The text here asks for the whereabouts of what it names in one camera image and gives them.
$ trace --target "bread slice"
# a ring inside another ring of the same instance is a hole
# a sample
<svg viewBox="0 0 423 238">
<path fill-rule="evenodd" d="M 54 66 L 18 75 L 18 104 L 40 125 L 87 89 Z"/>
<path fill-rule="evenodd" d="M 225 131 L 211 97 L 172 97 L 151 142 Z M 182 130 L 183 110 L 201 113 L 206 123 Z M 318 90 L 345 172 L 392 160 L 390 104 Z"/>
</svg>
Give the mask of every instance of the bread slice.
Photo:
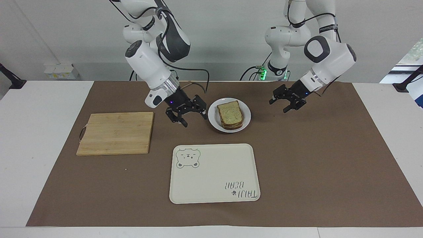
<svg viewBox="0 0 423 238">
<path fill-rule="evenodd" d="M 239 108 L 239 102 L 233 101 L 217 105 L 223 128 L 235 130 L 242 127 L 244 116 Z"/>
</svg>

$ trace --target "black mount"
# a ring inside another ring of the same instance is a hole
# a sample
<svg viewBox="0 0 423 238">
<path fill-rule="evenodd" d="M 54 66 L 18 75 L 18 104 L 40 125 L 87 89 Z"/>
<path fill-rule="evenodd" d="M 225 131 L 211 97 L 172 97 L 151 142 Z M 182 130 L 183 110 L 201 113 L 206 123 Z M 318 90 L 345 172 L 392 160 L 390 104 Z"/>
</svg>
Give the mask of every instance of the black mount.
<svg viewBox="0 0 423 238">
<path fill-rule="evenodd" d="M 414 71 L 406 80 L 404 80 L 404 82 L 393 83 L 392 85 L 397 90 L 397 92 L 408 93 L 408 90 L 407 90 L 408 84 L 410 84 L 420 74 L 423 74 L 423 64 L 416 71 Z"/>
<path fill-rule="evenodd" d="M 184 127 L 188 127 L 188 123 L 182 118 L 182 115 L 189 112 L 198 112 L 207 120 L 207 104 L 203 99 L 195 95 L 191 100 L 180 87 L 178 87 L 174 94 L 166 98 L 165 102 L 169 105 L 169 108 L 166 109 L 166 115 L 174 123 L 181 123 Z"/>
<path fill-rule="evenodd" d="M 0 64 L 0 72 L 2 72 L 12 82 L 12 85 L 9 87 L 9 89 L 21 89 L 26 83 L 26 80 L 20 79 L 2 64 Z"/>
<path fill-rule="evenodd" d="M 279 88 L 275 89 L 272 99 L 269 100 L 269 104 L 272 105 L 280 99 L 286 99 L 290 104 L 283 109 L 283 113 L 287 113 L 289 110 L 298 110 L 304 106 L 307 103 L 305 98 L 308 95 L 310 95 L 309 90 L 298 80 L 290 88 L 282 84 Z"/>
</svg>

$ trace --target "green led light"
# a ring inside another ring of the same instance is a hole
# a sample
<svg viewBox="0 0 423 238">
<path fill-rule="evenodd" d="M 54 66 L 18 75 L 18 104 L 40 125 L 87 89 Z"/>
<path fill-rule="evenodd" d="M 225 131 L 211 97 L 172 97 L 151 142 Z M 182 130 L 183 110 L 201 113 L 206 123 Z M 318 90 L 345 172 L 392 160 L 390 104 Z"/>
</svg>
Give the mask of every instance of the green led light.
<svg viewBox="0 0 423 238">
<path fill-rule="evenodd" d="M 262 68 L 262 72 L 260 75 L 260 80 L 265 80 L 266 79 L 266 74 L 267 74 L 267 70 L 265 70 L 264 68 Z"/>
</svg>

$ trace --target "black cable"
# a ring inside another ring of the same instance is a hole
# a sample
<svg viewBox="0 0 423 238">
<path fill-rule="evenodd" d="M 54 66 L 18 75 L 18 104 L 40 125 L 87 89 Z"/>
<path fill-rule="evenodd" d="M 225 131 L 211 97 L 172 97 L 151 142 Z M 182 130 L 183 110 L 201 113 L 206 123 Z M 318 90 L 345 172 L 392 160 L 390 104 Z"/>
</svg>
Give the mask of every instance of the black cable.
<svg viewBox="0 0 423 238">
<path fill-rule="evenodd" d="M 288 71 L 286 71 L 286 73 L 289 73 L 289 76 L 288 76 L 288 78 L 286 79 L 287 81 L 289 81 L 289 78 L 291 77 L 291 71 L 290 71 L 290 70 L 288 70 Z"/>
<path fill-rule="evenodd" d="M 335 82 L 337 79 L 339 79 L 339 77 L 341 77 L 341 76 L 338 76 L 336 79 L 334 79 L 332 82 L 330 82 L 327 86 L 326 86 L 326 88 L 323 90 L 323 92 L 321 93 L 322 95 L 324 94 L 324 92 L 326 92 L 326 90 L 332 85 L 332 83 L 333 82 Z"/>
<path fill-rule="evenodd" d="M 300 25 L 300 24 L 302 24 L 302 23 L 306 23 L 307 21 L 310 21 L 310 20 L 312 20 L 312 19 L 314 19 L 314 18 L 316 18 L 316 17 L 320 17 L 320 16 L 324 16 L 324 15 L 331 15 L 331 16 L 333 16 L 333 17 L 336 17 L 333 13 L 327 12 L 327 13 L 322 13 L 322 14 L 319 14 L 319 15 L 315 15 L 315 16 L 310 17 L 309 19 L 306 19 L 306 20 L 304 20 L 304 21 L 302 21 L 302 22 L 299 22 L 299 23 L 293 23 L 293 22 L 291 22 L 291 20 L 289 19 L 289 9 L 290 9 L 290 8 L 291 8 L 291 5 L 289 4 L 289 5 L 288 5 L 288 12 L 286 13 L 286 15 L 287 15 L 287 18 L 288 18 L 288 22 L 289 22 L 291 25 Z"/>
<path fill-rule="evenodd" d="M 241 78 L 239 79 L 239 81 L 242 81 L 242 78 L 244 77 L 244 75 L 248 72 L 248 71 L 250 71 L 250 70 L 252 70 L 252 69 L 255 69 L 255 66 L 252 66 L 252 67 L 250 67 L 250 68 L 248 68 L 243 74 L 242 74 L 242 76 L 241 76 Z"/>
<path fill-rule="evenodd" d="M 414 83 L 415 81 L 417 81 L 417 80 L 419 80 L 419 79 L 421 79 L 421 78 L 423 78 L 423 76 L 422 77 L 420 77 L 420 78 L 418 78 L 418 79 L 414 79 L 413 81 L 411 81 L 410 83 Z"/>
<path fill-rule="evenodd" d="M 139 15 L 139 16 L 137 16 L 137 17 L 135 17 L 135 16 L 132 16 L 131 14 L 129 14 L 133 19 L 139 19 L 140 17 L 142 17 L 148 10 L 151 10 L 151 9 L 157 9 L 157 7 L 149 7 L 149 8 L 147 8 L 146 10 L 144 10 L 143 12 L 141 12 L 141 14 Z"/>
<path fill-rule="evenodd" d="M 315 93 L 315 94 L 317 94 L 317 96 L 321 97 L 321 95 L 318 92 L 313 91 L 313 93 Z"/>
<path fill-rule="evenodd" d="M 170 15 L 173 16 L 173 14 L 170 11 L 167 11 L 167 10 L 163 10 L 163 11 L 166 11 Z M 166 34 L 168 33 L 168 30 L 169 30 L 169 19 L 167 18 L 167 16 L 165 16 L 165 15 L 163 15 L 163 16 L 165 17 L 167 26 L 166 26 L 166 30 L 163 33 L 162 37 L 160 37 L 160 42 L 159 42 L 159 45 L 158 45 L 159 47 L 157 48 L 157 54 L 159 55 L 159 57 L 163 61 L 163 63 L 165 63 L 167 66 L 172 67 L 174 69 L 186 70 L 186 71 L 204 71 L 204 72 L 206 72 L 207 73 L 206 92 L 207 92 L 207 90 L 209 89 L 209 82 L 210 82 L 210 73 L 209 73 L 208 70 L 206 70 L 206 69 L 187 69 L 187 68 L 180 68 L 180 67 L 172 66 L 172 65 L 168 64 L 166 61 L 163 60 L 163 58 L 162 58 L 162 56 L 160 54 L 160 45 L 163 43 L 163 40 L 165 39 L 165 36 L 166 36 Z"/>
<path fill-rule="evenodd" d="M 178 72 L 177 72 L 176 70 L 174 70 L 174 69 L 171 69 L 170 71 L 171 71 L 171 72 L 175 72 L 175 73 L 176 73 L 176 80 L 178 80 L 178 81 L 179 81 Z"/>
<path fill-rule="evenodd" d="M 132 73 L 131 73 L 131 76 L 129 77 L 129 80 L 131 81 L 132 80 L 132 76 L 134 75 L 134 70 L 132 71 Z"/>
<path fill-rule="evenodd" d="M 252 73 L 251 75 L 250 75 L 250 78 L 248 79 L 248 81 L 251 81 L 251 77 L 253 76 L 253 75 L 258 75 L 259 73 L 258 72 L 254 72 L 254 73 Z"/>
<path fill-rule="evenodd" d="M 338 31 L 338 30 L 336 30 L 336 35 L 338 36 L 339 43 L 342 43 L 342 41 L 341 41 L 341 37 L 339 36 L 339 31 Z"/>
<path fill-rule="evenodd" d="M 270 55 L 272 54 L 272 52 L 270 52 L 270 54 L 267 56 L 267 58 L 264 60 L 264 62 L 261 64 L 261 66 L 264 66 L 264 64 L 266 63 L 266 61 L 269 59 Z"/>
<path fill-rule="evenodd" d="M 196 82 L 190 82 L 189 84 L 183 86 L 181 89 L 188 88 L 189 86 L 191 86 L 193 84 L 200 86 L 203 89 L 204 93 L 206 93 L 206 89 L 204 88 L 204 86 L 199 84 L 199 83 L 196 83 Z"/>
<path fill-rule="evenodd" d="M 131 21 L 131 20 L 129 20 L 126 16 L 125 16 L 125 14 L 112 2 L 112 0 L 109 0 L 109 2 L 122 14 L 122 16 L 124 16 L 125 17 L 125 19 L 126 20 L 128 20 L 129 22 Z"/>
</svg>

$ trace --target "white table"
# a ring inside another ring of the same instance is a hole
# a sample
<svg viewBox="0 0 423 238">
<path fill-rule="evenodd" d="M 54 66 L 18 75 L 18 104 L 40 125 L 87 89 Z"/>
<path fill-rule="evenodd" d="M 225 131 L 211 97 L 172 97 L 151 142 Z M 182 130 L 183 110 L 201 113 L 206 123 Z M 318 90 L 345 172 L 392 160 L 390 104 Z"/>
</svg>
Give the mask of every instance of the white table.
<svg viewBox="0 0 423 238">
<path fill-rule="evenodd" d="M 423 237 L 423 227 L 25 227 L 92 84 L 28 81 L 0 100 L 0 237 Z M 423 204 L 423 110 L 391 85 L 354 86 Z"/>
</svg>

